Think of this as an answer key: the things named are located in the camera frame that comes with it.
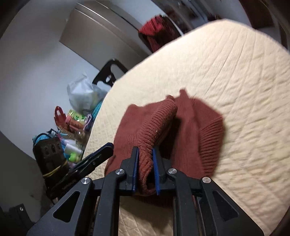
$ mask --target beige mattress cover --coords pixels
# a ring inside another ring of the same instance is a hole
[[[229,20],[169,43],[118,80],[104,99],[85,156],[113,142],[130,104],[186,88],[224,116],[213,180],[268,236],[290,205],[290,55],[267,35]],[[89,175],[104,176],[106,163]],[[172,235],[172,210],[121,198],[119,235]]]

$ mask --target maroon knit garment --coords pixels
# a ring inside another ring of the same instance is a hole
[[[192,178],[211,177],[217,165],[223,138],[222,116],[202,101],[180,96],[148,104],[130,105],[114,139],[114,155],[108,160],[105,175],[118,169],[129,158],[133,146],[139,147],[139,190],[155,192],[148,176],[153,170],[152,148],[171,159],[172,167]]]
[[[174,25],[167,17],[159,15],[147,21],[139,30],[139,33],[146,37],[151,51],[156,52],[166,43],[180,36],[173,27]]]

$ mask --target mattress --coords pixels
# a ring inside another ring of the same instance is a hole
[[[268,236],[290,205],[290,55],[269,36],[219,20],[167,44],[120,78],[104,99],[85,156],[113,142],[130,104],[179,95],[224,117],[213,180]],[[104,176],[106,163],[89,177]],[[172,210],[121,198],[119,235],[173,235]]]

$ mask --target plastic bag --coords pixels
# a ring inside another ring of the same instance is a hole
[[[66,89],[72,108],[84,115],[91,113],[107,93],[92,84],[85,73],[78,80],[69,83]]]

